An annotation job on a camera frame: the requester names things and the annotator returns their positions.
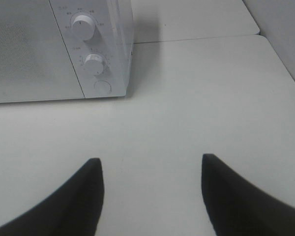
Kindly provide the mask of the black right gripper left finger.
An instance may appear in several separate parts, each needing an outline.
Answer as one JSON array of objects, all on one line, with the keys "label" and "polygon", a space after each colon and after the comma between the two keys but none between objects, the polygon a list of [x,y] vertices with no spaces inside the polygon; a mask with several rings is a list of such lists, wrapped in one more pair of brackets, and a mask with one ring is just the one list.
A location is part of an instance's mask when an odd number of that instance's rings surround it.
[{"label": "black right gripper left finger", "polygon": [[93,236],[104,194],[101,160],[91,158],[49,197],[0,226],[0,236]]}]

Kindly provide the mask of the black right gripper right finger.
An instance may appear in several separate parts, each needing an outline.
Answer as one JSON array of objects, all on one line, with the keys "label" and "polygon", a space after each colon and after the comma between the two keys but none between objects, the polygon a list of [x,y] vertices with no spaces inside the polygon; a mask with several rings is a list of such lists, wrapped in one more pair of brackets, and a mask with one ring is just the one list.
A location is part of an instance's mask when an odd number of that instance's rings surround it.
[{"label": "black right gripper right finger", "polygon": [[218,236],[295,236],[295,208],[251,184],[214,154],[202,156],[202,197]]}]

